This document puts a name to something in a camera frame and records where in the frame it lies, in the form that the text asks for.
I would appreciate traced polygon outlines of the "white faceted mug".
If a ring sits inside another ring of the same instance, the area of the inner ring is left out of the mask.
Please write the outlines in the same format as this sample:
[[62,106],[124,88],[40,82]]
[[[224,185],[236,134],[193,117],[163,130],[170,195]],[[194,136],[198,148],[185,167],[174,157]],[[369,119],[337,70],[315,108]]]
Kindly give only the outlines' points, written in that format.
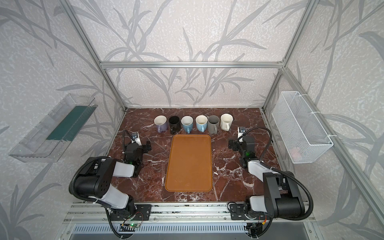
[[230,131],[233,120],[233,116],[228,113],[221,115],[221,129],[227,132]]

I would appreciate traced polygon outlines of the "grey mug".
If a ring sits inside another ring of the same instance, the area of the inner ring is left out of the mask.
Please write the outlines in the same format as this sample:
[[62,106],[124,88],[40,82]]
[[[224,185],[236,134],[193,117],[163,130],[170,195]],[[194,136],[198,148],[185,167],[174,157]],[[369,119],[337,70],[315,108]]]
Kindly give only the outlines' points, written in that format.
[[209,134],[215,135],[218,133],[220,124],[220,118],[218,116],[209,116],[208,117],[208,131]]

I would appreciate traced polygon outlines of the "lavender purple mug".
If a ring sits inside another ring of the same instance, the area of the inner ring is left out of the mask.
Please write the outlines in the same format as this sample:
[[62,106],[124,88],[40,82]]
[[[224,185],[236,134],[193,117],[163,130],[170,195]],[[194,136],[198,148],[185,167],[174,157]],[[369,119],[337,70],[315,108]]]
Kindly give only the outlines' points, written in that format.
[[166,116],[160,115],[155,117],[154,124],[156,125],[158,133],[166,132],[168,129],[168,120]]

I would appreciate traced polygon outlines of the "large light blue mug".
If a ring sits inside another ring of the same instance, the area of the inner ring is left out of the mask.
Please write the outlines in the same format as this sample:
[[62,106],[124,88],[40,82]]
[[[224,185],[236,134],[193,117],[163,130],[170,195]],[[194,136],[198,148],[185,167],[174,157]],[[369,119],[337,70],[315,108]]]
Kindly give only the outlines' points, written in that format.
[[196,117],[196,126],[199,132],[204,132],[208,126],[208,118],[204,115],[199,115]]

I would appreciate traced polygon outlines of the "black mug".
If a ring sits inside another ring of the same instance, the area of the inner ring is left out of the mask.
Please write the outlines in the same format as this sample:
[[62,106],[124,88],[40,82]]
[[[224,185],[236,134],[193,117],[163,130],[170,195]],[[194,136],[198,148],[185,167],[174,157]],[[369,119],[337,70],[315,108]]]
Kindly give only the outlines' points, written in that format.
[[178,116],[171,116],[169,118],[170,133],[172,135],[177,134],[181,131],[181,120]]

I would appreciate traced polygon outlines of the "small blue mug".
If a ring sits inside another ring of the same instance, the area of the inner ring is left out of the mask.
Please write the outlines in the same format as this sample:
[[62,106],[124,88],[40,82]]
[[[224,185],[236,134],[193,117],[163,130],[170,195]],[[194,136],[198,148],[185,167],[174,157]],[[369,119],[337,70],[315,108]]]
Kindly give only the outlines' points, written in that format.
[[193,130],[194,119],[191,116],[184,116],[181,124],[186,134],[190,134]]

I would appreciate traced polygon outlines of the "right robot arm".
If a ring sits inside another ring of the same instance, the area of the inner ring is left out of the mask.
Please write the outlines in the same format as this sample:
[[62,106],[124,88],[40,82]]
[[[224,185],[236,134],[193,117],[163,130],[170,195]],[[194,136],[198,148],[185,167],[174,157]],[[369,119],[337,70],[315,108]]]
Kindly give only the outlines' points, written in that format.
[[228,147],[239,152],[242,167],[263,182],[263,195],[245,200],[244,212],[247,216],[254,218],[256,214],[263,213],[270,218],[301,221],[312,214],[314,202],[309,190],[292,172],[270,167],[256,157],[253,137],[229,140]]

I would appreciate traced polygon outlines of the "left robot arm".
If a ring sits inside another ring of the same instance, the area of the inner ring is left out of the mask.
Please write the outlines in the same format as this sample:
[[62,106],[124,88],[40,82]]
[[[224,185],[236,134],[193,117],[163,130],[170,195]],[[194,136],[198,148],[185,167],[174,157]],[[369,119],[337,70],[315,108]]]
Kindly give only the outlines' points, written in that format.
[[107,210],[111,221],[148,221],[151,205],[135,205],[134,198],[112,185],[112,179],[137,178],[143,167],[143,155],[152,150],[151,142],[124,145],[122,160],[100,156],[88,158],[76,171],[69,192],[77,199],[97,203]]

